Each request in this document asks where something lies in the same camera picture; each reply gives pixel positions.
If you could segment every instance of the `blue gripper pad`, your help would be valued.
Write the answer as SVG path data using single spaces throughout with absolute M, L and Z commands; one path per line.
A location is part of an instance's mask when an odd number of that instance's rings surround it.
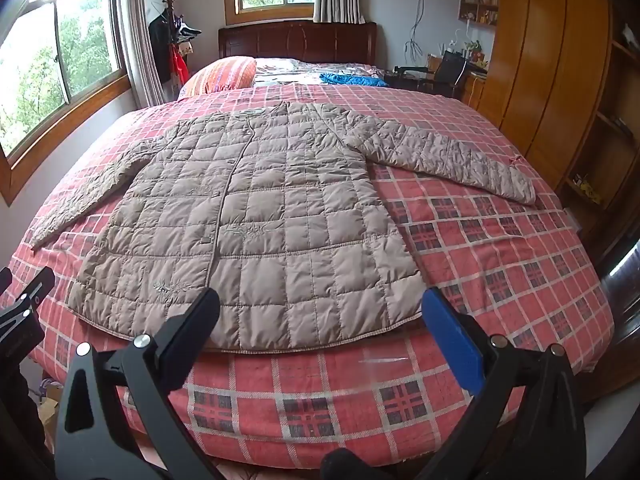
M 482 354 L 436 286 L 422 295 L 422 319 L 436 340 L 458 384 L 476 396 L 484 386 Z

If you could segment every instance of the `orange pillow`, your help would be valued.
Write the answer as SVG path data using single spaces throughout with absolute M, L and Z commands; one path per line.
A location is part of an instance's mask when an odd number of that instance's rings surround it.
M 213 94 L 223 90 L 249 88 L 253 86 L 254 78 L 255 59 L 253 57 L 225 57 L 198 70 L 184 84 L 178 99 Z

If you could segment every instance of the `bolt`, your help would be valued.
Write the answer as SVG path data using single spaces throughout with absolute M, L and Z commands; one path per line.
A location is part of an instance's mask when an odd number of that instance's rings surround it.
M 151 343 L 151 336 L 149 334 L 140 334 L 133 340 L 133 346 L 136 348 L 144 348 Z
M 553 343 L 551 345 L 551 353 L 556 357 L 562 357 L 565 354 L 564 347 L 558 343 Z
M 508 345 L 507 338 L 503 335 L 492 335 L 491 336 L 491 346 L 494 348 L 506 348 Z
M 91 345 L 85 341 L 84 343 L 80 343 L 78 345 L 78 348 L 76 348 L 76 354 L 80 356 L 87 355 L 89 353 L 89 350 L 91 350 Z

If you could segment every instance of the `blue garment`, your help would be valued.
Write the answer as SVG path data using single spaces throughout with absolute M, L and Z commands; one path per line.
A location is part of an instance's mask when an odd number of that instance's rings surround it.
M 382 79 L 365 75 L 324 73 L 320 74 L 320 79 L 329 85 L 388 86 Z

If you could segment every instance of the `red plaid blanket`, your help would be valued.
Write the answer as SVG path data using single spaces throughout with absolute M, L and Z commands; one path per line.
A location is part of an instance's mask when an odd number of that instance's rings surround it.
M 612 317 L 558 198 L 516 149 L 486 120 L 458 101 L 416 92 L 353 86 L 271 86 L 202 95 L 128 114 L 69 171 L 36 217 L 75 186 L 98 174 L 131 142 L 160 134 L 179 119 L 219 110 L 274 105 L 281 100 L 332 102 L 464 140 L 530 175 L 533 207 L 438 178 L 370 164 L 370 176 L 418 262 L 425 281 L 471 313 L 488 333 L 516 346 L 561 342 L 578 371 L 604 352 Z M 54 269 L 56 288 L 40 306 L 46 330 L 33 357 L 60 381 L 76 345 L 98 350 L 124 341 L 97 330 L 65 308 L 71 279 L 121 196 L 33 254 L 31 229 L 10 264 L 13 301 L 37 270 Z M 133 427 L 143 431 L 122 393 Z M 439 448 L 465 411 L 460 389 L 430 334 L 415 322 L 387 335 L 318 352 L 250 356 L 201 355 L 172 403 L 210 455 L 266 466 L 316 468 L 325 453 L 346 446 L 373 465 Z M 519 397 L 512 396 L 509 413 Z

